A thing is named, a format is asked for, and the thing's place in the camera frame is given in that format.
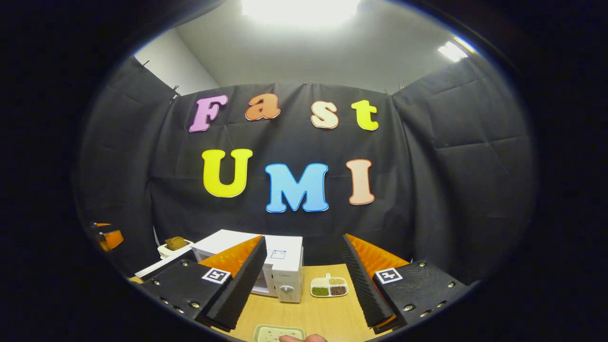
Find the wooden table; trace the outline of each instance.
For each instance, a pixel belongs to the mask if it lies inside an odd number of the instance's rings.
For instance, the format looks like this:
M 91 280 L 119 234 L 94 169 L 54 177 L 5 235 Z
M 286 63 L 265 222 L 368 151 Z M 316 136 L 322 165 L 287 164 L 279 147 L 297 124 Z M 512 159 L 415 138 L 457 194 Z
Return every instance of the wooden table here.
M 353 282 L 345 264 L 326 266 L 304 266 L 302 301 L 281 303 L 276 297 L 250 294 L 238 319 L 237 328 L 226 333 L 244 341 L 252 341 L 255 327 L 259 324 L 298 327 L 307 335 L 317 333 L 329 342 L 361 342 L 390 332 L 375 335 L 363 317 L 357 301 Z M 348 284 L 348 294 L 341 297 L 316 298 L 310 294 L 310 282 L 314 278 L 342 277 Z

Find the white wall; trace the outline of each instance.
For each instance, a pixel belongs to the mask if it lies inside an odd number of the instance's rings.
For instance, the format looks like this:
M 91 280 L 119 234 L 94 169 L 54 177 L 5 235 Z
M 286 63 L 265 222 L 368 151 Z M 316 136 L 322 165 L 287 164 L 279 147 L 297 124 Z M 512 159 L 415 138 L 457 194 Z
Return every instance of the white wall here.
M 203 68 L 175 29 L 170 29 L 150 41 L 135 53 L 139 63 L 181 95 L 218 88 L 217 82 Z

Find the green beans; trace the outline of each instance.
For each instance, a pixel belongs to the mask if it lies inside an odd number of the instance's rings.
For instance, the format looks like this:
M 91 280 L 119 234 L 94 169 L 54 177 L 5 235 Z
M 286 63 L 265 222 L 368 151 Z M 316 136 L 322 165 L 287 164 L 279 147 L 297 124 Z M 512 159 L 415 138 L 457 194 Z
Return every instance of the green beans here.
M 313 287 L 313 294 L 315 296 L 329 296 L 330 292 L 326 287 Z

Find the black foam pad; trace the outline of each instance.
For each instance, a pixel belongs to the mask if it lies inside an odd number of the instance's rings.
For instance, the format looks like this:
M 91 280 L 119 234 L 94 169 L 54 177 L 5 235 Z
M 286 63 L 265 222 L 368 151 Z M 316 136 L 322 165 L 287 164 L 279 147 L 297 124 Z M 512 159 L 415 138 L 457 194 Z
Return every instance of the black foam pad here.
M 368 327 L 373 327 L 389 319 L 393 315 L 393 311 L 374 286 L 348 237 L 342 237 L 343 239 L 340 241 L 342 259 L 348 268 L 350 279 L 353 281 L 354 291 L 363 310 L 365 322 Z
M 206 316 L 212 325 L 229 331 L 237 327 L 238 318 L 249 299 L 249 293 L 266 260 L 266 239 L 262 237 L 243 266 L 211 306 Z

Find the white container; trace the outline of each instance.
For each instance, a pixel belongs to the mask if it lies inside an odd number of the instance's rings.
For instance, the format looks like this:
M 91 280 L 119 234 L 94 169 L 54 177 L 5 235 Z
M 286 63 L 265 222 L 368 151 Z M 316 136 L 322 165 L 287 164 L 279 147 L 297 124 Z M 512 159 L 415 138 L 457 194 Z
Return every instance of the white container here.
M 161 255 L 161 259 L 164 259 L 164 258 L 166 258 L 168 256 L 171 256 L 172 254 L 175 254 L 175 253 L 179 254 L 179 253 L 182 252 L 182 250 L 184 248 L 190 249 L 192 247 L 192 245 L 193 245 L 192 241 L 188 241 L 186 239 L 184 239 L 184 241 L 186 242 L 186 246 L 183 246 L 182 248 L 178 248 L 178 249 L 176 249 L 174 251 L 168 249 L 166 243 L 164 245 L 158 246 L 157 250 L 158 250 L 158 254 Z
M 300 340 L 304 340 L 306 338 L 306 333 L 304 330 L 300 328 L 294 327 L 277 327 L 277 326 L 267 326 L 265 324 L 260 324 L 255 327 L 254 332 L 254 342 L 267 342 L 267 341 L 278 341 L 278 338 L 287 335 L 293 336 Z
M 327 289 L 326 296 L 317 296 L 313 293 L 313 288 L 325 288 Z M 329 273 L 325 275 L 325 278 L 314 278 L 310 282 L 310 294 L 313 297 L 340 297 L 348 293 L 348 284 L 346 279 L 341 277 L 332 277 Z

